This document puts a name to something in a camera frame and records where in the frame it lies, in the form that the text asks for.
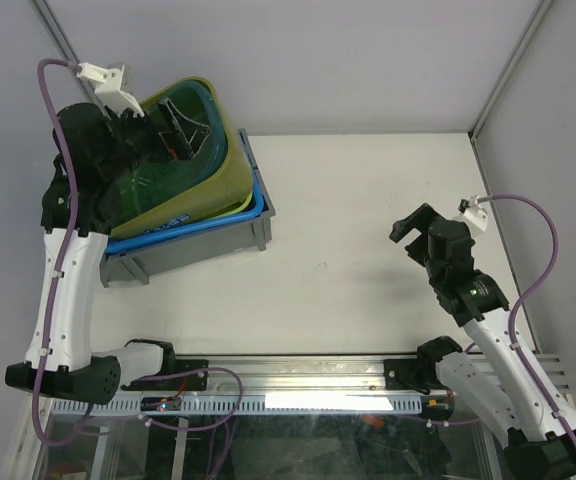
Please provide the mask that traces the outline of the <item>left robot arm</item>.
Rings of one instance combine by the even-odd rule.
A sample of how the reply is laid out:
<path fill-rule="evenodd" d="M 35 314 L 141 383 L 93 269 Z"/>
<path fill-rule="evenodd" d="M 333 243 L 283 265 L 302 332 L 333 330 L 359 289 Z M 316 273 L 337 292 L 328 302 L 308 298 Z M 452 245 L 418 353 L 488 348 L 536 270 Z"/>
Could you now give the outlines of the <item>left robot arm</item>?
<path fill-rule="evenodd" d="M 93 405 L 109 403 L 124 386 L 174 383 L 180 358 L 171 343 L 133 339 L 95 353 L 90 345 L 93 281 L 111 230 L 122 212 L 120 181 L 147 162 L 176 152 L 170 131 L 148 115 L 92 103 L 55 113 L 59 149 L 42 198 L 45 270 L 40 311 L 23 361 L 5 372 L 8 386 L 36 395 Z"/>

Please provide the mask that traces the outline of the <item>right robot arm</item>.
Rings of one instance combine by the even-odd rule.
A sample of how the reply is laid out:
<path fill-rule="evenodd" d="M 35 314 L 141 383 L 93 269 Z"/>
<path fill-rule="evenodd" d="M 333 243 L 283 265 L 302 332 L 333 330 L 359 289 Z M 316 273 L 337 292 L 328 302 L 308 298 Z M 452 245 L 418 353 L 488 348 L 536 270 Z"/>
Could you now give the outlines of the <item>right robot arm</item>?
<path fill-rule="evenodd" d="M 484 232 L 487 212 L 478 198 L 463 200 L 448 219 L 424 203 L 393 224 L 398 243 L 418 236 L 405 250 L 424 268 L 439 306 L 479 348 L 494 375 L 488 377 L 451 337 L 416 350 L 414 360 L 385 376 L 429 394 L 456 393 L 494 434 L 517 479 L 568 479 L 576 475 L 576 410 L 557 390 L 516 327 L 519 307 L 498 283 L 475 266 L 474 236 Z"/>

